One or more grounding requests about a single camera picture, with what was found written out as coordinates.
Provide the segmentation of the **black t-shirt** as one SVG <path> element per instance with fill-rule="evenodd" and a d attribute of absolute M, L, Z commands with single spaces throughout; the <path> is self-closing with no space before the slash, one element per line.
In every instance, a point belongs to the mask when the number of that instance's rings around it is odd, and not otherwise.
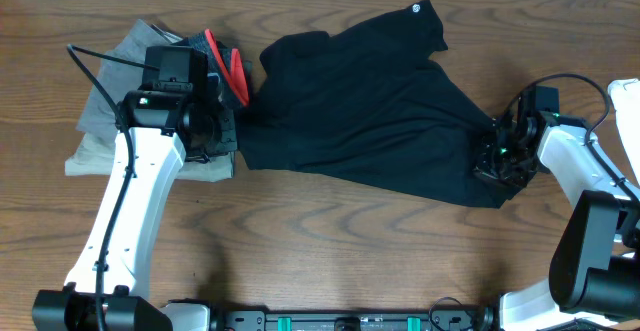
<path fill-rule="evenodd" d="M 261 53 L 265 81 L 237 119 L 247 166 L 502 206 L 514 191 L 473 171 L 493 120 L 433 60 L 446 47 L 429 0 L 336 35 L 280 38 Z"/>

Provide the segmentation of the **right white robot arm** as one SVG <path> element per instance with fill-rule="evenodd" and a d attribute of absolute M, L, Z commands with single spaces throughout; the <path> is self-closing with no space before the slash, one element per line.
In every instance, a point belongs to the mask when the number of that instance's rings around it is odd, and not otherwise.
<path fill-rule="evenodd" d="M 579 118 L 538 111 L 516 138 L 556 179 L 573 209 L 548 276 L 480 309 L 474 330 L 612 330 L 639 317 L 639 190 Z"/>

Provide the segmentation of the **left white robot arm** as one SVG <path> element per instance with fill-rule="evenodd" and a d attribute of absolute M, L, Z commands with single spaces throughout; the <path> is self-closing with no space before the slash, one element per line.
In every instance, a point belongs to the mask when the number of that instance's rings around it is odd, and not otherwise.
<path fill-rule="evenodd" d="M 188 159 L 232 152 L 231 110 L 192 92 L 131 91 L 120 105 L 111 176 L 90 236 L 61 290 L 41 290 L 39 330 L 222 330 L 205 301 L 148 300 L 151 261 L 169 192 Z"/>

